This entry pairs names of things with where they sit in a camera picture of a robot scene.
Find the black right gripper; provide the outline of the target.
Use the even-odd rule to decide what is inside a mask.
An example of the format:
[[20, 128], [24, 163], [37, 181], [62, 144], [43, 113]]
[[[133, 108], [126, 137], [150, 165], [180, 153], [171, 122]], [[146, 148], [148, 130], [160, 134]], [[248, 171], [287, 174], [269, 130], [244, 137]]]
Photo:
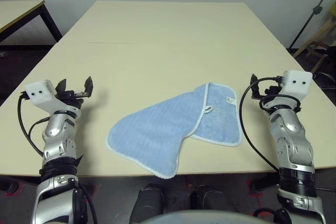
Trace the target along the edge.
[[[252, 99], [260, 99], [259, 86], [258, 86], [257, 81], [258, 81], [258, 78], [253, 73], [250, 79], [250, 84], [255, 83], [253, 86], [251, 86], [251, 91], [252, 91], [251, 98]], [[280, 93], [281, 89], [282, 87], [279, 87], [279, 86], [270, 86], [268, 89], [265, 90], [265, 96], [260, 99], [259, 103], [266, 104], [272, 101], [276, 97], [276, 95]]]

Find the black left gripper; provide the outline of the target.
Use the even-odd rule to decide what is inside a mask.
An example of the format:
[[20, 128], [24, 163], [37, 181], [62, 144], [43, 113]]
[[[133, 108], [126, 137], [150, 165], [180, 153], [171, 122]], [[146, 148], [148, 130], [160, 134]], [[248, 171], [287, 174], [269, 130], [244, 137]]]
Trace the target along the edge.
[[67, 80], [61, 80], [56, 86], [56, 98], [66, 105], [73, 106], [75, 108], [80, 108], [83, 104], [84, 98], [89, 98], [93, 91], [92, 78], [89, 76], [85, 81], [85, 91], [75, 93], [73, 90], [66, 91]]

